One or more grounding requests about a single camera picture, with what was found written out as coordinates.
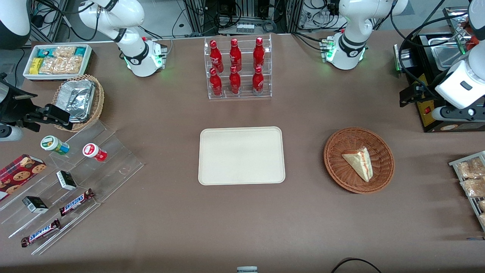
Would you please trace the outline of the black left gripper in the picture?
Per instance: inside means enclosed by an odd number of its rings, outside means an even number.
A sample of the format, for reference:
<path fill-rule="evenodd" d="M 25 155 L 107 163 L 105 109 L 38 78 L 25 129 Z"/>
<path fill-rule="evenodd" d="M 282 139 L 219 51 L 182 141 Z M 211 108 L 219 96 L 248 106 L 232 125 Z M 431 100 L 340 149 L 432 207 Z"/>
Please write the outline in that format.
<path fill-rule="evenodd" d="M 446 106 L 446 101 L 441 95 L 436 91 L 429 91 L 423 85 L 409 85 L 399 92 L 399 106 L 401 108 L 409 104 L 424 102 L 426 99 L 430 99 L 428 107 L 430 110 Z"/>

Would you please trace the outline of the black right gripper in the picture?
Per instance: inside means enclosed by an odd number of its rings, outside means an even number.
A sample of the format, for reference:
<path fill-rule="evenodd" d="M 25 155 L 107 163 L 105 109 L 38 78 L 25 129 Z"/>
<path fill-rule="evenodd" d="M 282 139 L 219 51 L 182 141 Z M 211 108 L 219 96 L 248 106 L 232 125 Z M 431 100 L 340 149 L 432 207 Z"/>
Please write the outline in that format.
<path fill-rule="evenodd" d="M 70 131 L 73 123 L 70 114 L 54 104 L 45 105 L 39 109 L 33 104 L 32 98 L 37 94 L 23 91 L 5 81 L 6 74 L 1 74 L 1 123 L 10 126 L 23 126 L 33 132 L 40 132 L 41 123 L 52 123 Z"/>

